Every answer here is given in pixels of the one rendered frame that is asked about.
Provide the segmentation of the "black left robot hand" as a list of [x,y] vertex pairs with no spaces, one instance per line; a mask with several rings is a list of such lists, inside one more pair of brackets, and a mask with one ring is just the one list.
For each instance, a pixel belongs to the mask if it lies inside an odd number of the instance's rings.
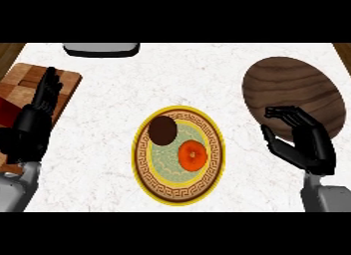
[[0,152],[7,155],[7,164],[41,161],[60,89],[56,69],[49,67],[37,85],[32,101],[23,106],[13,125],[0,127]]

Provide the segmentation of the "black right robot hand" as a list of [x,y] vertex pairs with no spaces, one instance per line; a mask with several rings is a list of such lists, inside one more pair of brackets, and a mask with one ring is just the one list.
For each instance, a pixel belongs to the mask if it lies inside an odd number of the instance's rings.
[[293,143],[276,138],[270,128],[260,126],[263,139],[270,153],[313,175],[332,175],[335,152],[322,123],[309,113],[294,106],[266,107],[267,119],[276,118],[291,127]]

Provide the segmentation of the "brown wooden bowl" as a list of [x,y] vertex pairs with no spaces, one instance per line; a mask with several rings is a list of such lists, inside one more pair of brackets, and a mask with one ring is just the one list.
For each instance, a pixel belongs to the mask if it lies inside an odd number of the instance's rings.
[[266,107],[300,107],[322,123],[330,137],[341,131],[346,108],[340,92],[324,73],[303,61],[288,57],[259,60],[242,76],[241,91],[253,118],[282,139],[293,141],[291,127],[263,116]]

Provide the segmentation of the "orange squash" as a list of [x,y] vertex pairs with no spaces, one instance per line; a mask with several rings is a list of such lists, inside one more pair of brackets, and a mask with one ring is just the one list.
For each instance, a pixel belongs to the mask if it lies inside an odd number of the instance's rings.
[[202,144],[189,139],[177,148],[177,163],[186,171],[198,171],[207,161],[207,153]]

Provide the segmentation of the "yellow patterned plate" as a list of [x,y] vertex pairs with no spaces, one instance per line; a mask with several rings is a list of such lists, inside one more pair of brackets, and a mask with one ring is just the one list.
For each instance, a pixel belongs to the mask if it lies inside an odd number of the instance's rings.
[[137,184],[171,206],[198,202],[213,191],[225,166],[225,144],[211,118],[192,107],[170,106],[140,124],[131,147]]

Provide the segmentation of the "red can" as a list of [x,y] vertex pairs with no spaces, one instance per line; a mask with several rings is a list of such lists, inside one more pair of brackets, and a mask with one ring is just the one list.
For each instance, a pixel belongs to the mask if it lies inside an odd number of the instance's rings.
[[20,108],[0,97],[0,125],[10,127],[19,113]]

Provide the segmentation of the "checkered wooden cutting board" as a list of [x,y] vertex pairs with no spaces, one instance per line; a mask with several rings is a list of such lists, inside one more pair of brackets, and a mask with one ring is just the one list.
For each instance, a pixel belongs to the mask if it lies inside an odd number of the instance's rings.
[[[46,72],[46,68],[29,64],[18,63],[0,81],[0,97],[15,106],[22,108],[31,103],[37,84]],[[63,108],[81,82],[81,75],[71,71],[57,70],[62,90],[52,115],[52,124],[56,123]],[[22,169],[15,164],[6,163],[6,155],[0,152],[0,172],[20,173]]]

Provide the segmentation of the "dark brown round item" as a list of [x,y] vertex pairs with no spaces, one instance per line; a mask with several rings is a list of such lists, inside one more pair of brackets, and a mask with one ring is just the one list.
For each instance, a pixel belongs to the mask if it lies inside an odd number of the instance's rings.
[[168,145],[176,139],[176,122],[170,117],[155,117],[149,123],[149,138],[155,145]]

